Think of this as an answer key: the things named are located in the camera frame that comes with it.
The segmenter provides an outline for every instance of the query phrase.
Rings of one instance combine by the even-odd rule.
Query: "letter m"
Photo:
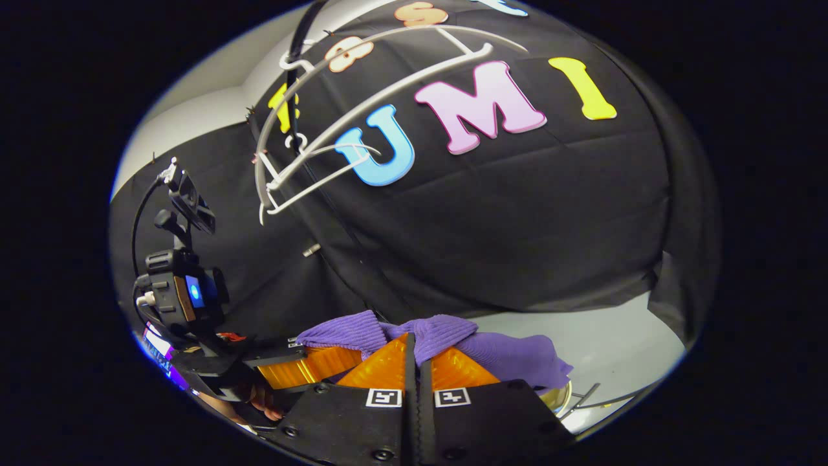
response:
[[[454,155],[480,144],[480,137],[469,133],[463,121],[491,139],[498,137],[496,108],[503,114],[503,129],[509,133],[523,133],[546,124],[546,116],[532,107],[504,61],[488,61],[474,68],[474,91],[475,95],[469,95],[438,81],[414,94],[414,99],[428,104],[443,123],[449,134],[449,152]]]

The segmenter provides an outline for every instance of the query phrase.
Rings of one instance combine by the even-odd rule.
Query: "blue letter u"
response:
[[[373,157],[367,162],[360,163],[354,167],[357,176],[366,184],[371,186],[386,186],[402,178],[414,164],[414,147],[408,140],[400,125],[394,119],[397,109],[393,105],[384,105],[371,113],[366,122],[368,126],[379,128],[383,136],[394,148],[394,157],[391,162],[380,165]],[[359,128],[349,129],[345,134],[339,136],[337,144],[363,144],[362,130]],[[337,148],[336,152],[341,153],[354,163],[360,158],[369,155],[365,148],[345,147]]]

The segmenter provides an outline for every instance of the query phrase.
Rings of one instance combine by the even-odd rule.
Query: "purple towel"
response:
[[[476,333],[477,328],[474,322],[445,314],[392,325],[380,323],[368,310],[309,328],[299,334],[296,342],[307,347],[360,350],[365,360],[403,333],[414,333],[418,366],[454,346],[502,381],[523,379],[529,386],[545,387],[540,393],[566,386],[573,367],[557,356],[548,337],[514,338],[502,333]]]

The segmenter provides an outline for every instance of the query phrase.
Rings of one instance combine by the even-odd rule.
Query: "white face mask bar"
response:
[[[395,35],[401,34],[403,32],[412,32],[412,31],[423,30],[423,29],[430,29],[430,30],[437,31],[443,37],[448,39],[458,49],[460,49],[460,51],[463,52],[463,55],[457,56],[455,58],[451,58],[451,59],[446,60],[446,61],[442,61],[440,63],[434,64],[434,65],[429,66],[427,68],[424,68],[423,70],[420,70],[417,73],[409,75],[409,76],[397,81],[396,83],[386,87],[385,89],[380,90],[378,93],[376,93],[376,94],[372,95],[371,97],[367,98],[361,104],[357,105],[356,107],[353,107],[348,113],[346,113],[345,115],[340,117],[338,120],[336,120],[336,122],[334,122],[331,126],[329,126],[324,132],[322,132],[322,134],[320,134],[310,144],[307,144],[307,139],[304,135],[297,134],[299,136],[299,138],[302,139],[302,144],[301,144],[301,147],[300,147],[299,157],[297,157],[287,167],[282,169],[281,172],[276,171],[276,169],[270,163],[270,160],[267,158],[267,155],[265,154],[265,144],[267,142],[267,138],[270,136],[271,128],[276,123],[277,111],[286,102],[288,102],[289,99],[292,99],[293,96],[296,95],[296,92],[298,92],[298,90],[306,82],[308,82],[308,80],[310,78],[312,78],[314,75],[320,73],[323,69],[327,68],[328,64],[331,61],[335,60],[337,57],[342,56],[342,55],[348,53],[349,51],[351,51],[351,50],[353,50],[353,49],[355,49],[359,46],[362,46],[363,44],[365,44],[367,42],[376,42],[376,41],[379,41],[379,40],[385,40],[390,36],[395,36]],[[512,48],[516,51],[520,51],[520,52],[523,52],[523,53],[528,53],[527,49],[525,47],[521,46],[520,44],[517,44],[514,41],[510,41],[509,39],[507,39],[503,36],[498,36],[497,34],[493,34],[491,32],[481,31],[479,29],[474,29],[472,27],[430,25],[430,26],[401,27],[399,29],[392,29],[391,31],[380,32],[379,34],[375,34],[373,36],[366,37],[362,41],[357,42],[357,43],[353,44],[352,46],[350,46],[346,49],[340,50],[339,53],[337,53],[336,55],[333,55],[330,58],[327,58],[325,60],[320,61],[315,66],[311,66],[310,62],[307,61],[307,60],[298,60],[298,61],[294,61],[294,62],[289,63],[289,64],[286,63],[286,62],[282,63],[283,61],[286,60],[286,56],[282,57],[282,60],[280,61],[280,64],[282,65],[282,68],[290,70],[290,69],[295,69],[295,68],[301,66],[302,68],[305,69],[306,73],[302,77],[298,78],[296,80],[296,82],[289,89],[286,90],[285,94],[282,96],[282,99],[279,100],[278,103],[276,103],[275,105],[272,106],[271,112],[267,116],[267,119],[265,120],[265,123],[262,127],[262,132],[259,135],[259,139],[258,139],[258,143],[257,143],[257,147],[256,147],[256,161],[257,161],[257,163],[256,163],[256,168],[255,168],[255,176],[256,176],[256,190],[257,190],[257,194],[259,196],[259,201],[261,202],[261,205],[259,206],[259,222],[262,223],[262,225],[264,225],[263,218],[262,218],[262,212],[264,211],[265,208],[268,209],[267,210],[268,214],[276,215],[277,213],[281,212],[282,210],[284,210],[285,208],[290,206],[290,204],[292,204],[293,202],[298,201],[301,197],[306,196],[307,194],[314,191],[315,189],[318,189],[319,187],[321,187],[325,183],[331,181],[332,179],[338,177],[339,175],[342,175],[342,174],[346,173],[348,170],[352,169],[356,165],[359,165],[360,163],[366,162],[370,158],[370,154],[366,155],[365,157],[360,158],[356,162],[353,162],[350,165],[348,165],[346,167],[343,167],[343,168],[341,168],[340,170],[337,170],[334,173],[331,173],[329,176],[319,180],[318,182],[314,183],[313,185],[311,185],[310,187],[308,187],[307,189],[305,189],[301,193],[297,194],[296,196],[294,196],[290,200],[285,201],[285,203],[278,206],[273,201],[273,198],[270,195],[270,191],[279,189],[280,186],[287,179],[289,179],[293,175],[293,173],[296,172],[296,170],[299,169],[299,167],[302,165],[302,163],[305,163],[307,160],[309,160],[310,158],[313,158],[315,155],[319,155],[320,153],[327,152],[327,151],[333,150],[333,149],[338,148],[338,147],[364,147],[368,151],[376,153],[377,155],[379,155],[379,151],[377,151],[376,149],[370,148],[369,146],[363,146],[363,145],[360,145],[360,144],[340,144],[340,145],[336,145],[336,146],[326,146],[326,147],[323,147],[323,148],[320,147],[324,142],[326,142],[331,137],[333,137],[336,133],[338,133],[344,126],[349,124],[352,119],[356,118],[358,115],[360,115],[361,113],[363,113],[367,109],[373,107],[378,102],[380,102],[380,101],[396,94],[397,92],[403,90],[405,87],[407,87],[407,86],[409,86],[409,85],[411,85],[411,84],[413,84],[417,81],[423,80],[423,79],[428,78],[432,75],[436,75],[438,73],[441,73],[442,71],[449,70],[451,68],[455,68],[456,66],[461,66],[461,65],[463,65],[465,63],[468,63],[468,62],[471,62],[471,61],[476,61],[478,59],[481,59],[481,58],[487,56],[488,54],[490,54],[492,52],[493,47],[488,42],[484,43],[484,45],[480,48],[480,50],[472,51],[463,42],[458,40],[456,37],[452,36],[449,33],[449,31],[468,32],[469,34],[473,34],[473,35],[476,35],[476,36],[487,37],[487,38],[490,38],[490,39],[500,41],[505,46],[508,46],[509,48]],[[312,42],[311,41],[305,41],[305,44],[306,45],[311,45]],[[288,139],[286,141],[286,145],[288,147],[290,147],[290,139]],[[273,181],[271,181],[267,184],[265,183],[265,177],[264,177],[264,173],[265,173],[266,169],[267,169],[268,172],[270,172],[271,176],[273,177]]]

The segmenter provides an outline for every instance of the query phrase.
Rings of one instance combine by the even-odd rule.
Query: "black fabric cover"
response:
[[[393,13],[408,3],[393,2],[356,18],[303,58],[316,63],[344,37],[400,27]],[[403,323],[435,313],[468,318],[503,310],[573,312],[621,304],[653,289],[651,311],[682,341],[691,342],[718,274],[718,217],[703,152],[669,99],[616,52],[537,9],[525,7],[528,17],[513,17],[467,0],[431,3],[449,12],[445,24],[493,32],[529,50],[522,56],[493,42],[494,52],[485,60],[506,61],[517,85],[548,121],[539,129],[512,134],[500,127],[503,116],[498,113],[496,139],[478,132],[476,149],[450,154],[439,119],[413,95],[436,80],[473,94],[472,70],[478,63],[412,85],[380,104],[397,109],[395,118],[415,149],[413,167],[385,187],[369,186],[350,172],[325,190],[412,308],[401,305],[361,262],[319,193],[290,211],[266,216],[264,227],[258,224],[250,163],[254,141],[244,124],[171,150],[115,196],[113,272],[122,301],[129,303],[124,297],[133,280],[128,257],[132,215],[146,186],[177,156],[218,216],[217,234],[196,234],[195,246],[203,264],[220,267],[228,278],[233,302],[227,330],[278,328],[295,334],[362,310],[362,299],[393,323]],[[456,36],[473,50],[484,43],[475,36]],[[312,140],[383,87],[457,55],[434,32],[377,42],[346,71],[323,71],[301,89],[299,131]],[[618,110],[616,119],[584,117],[571,83],[547,63],[557,56],[586,64]],[[274,76],[271,89],[255,104],[260,124],[270,110],[267,102],[284,81],[284,74]],[[374,109],[348,128],[360,127],[364,142],[390,157],[386,139],[365,123]],[[285,137],[277,123],[267,142],[279,167],[293,159]],[[338,153],[310,161],[318,178],[345,164]],[[298,192],[310,183],[299,171],[289,189]],[[139,258],[171,244],[151,225],[157,210],[167,205],[166,196],[156,194],[147,206]],[[316,242],[322,255],[303,257],[301,252]]]

